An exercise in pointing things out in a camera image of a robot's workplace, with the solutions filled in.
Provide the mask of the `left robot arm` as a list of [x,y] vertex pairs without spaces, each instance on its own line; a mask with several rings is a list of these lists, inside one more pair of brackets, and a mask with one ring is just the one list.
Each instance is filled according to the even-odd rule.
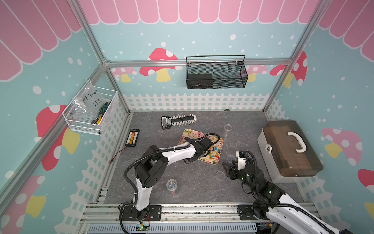
[[209,155],[210,150],[219,143],[220,136],[215,133],[199,138],[185,138],[185,142],[168,148],[153,145],[139,159],[132,162],[124,171],[124,180],[134,189],[130,202],[119,204],[119,222],[136,220],[142,223],[151,219],[150,196],[166,168],[178,161],[186,164]]

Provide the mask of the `clear candy jar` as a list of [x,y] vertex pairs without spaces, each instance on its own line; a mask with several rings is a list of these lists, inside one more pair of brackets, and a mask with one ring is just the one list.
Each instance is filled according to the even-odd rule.
[[175,179],[169,179],[166,183],[166,188],[172,196],[178,193],[178,183]]
[[230,132],[230,131],[232,131],[233,127],[232,127],[232,125],[230,125],[230,124],[226,124],[226,125],[224,126],[224,129],[225,129],[226,132]]

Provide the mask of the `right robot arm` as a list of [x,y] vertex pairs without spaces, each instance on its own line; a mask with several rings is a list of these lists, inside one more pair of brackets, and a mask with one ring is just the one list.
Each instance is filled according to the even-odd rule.
[[250,188],[255,201],[250,214],[258,219],[269,219],[293,234],[350,234],[317,218],[294,201],[283,189],[265,179],[263,171],[250,151],[236,152],[236,160],[224,162],[225,174]]

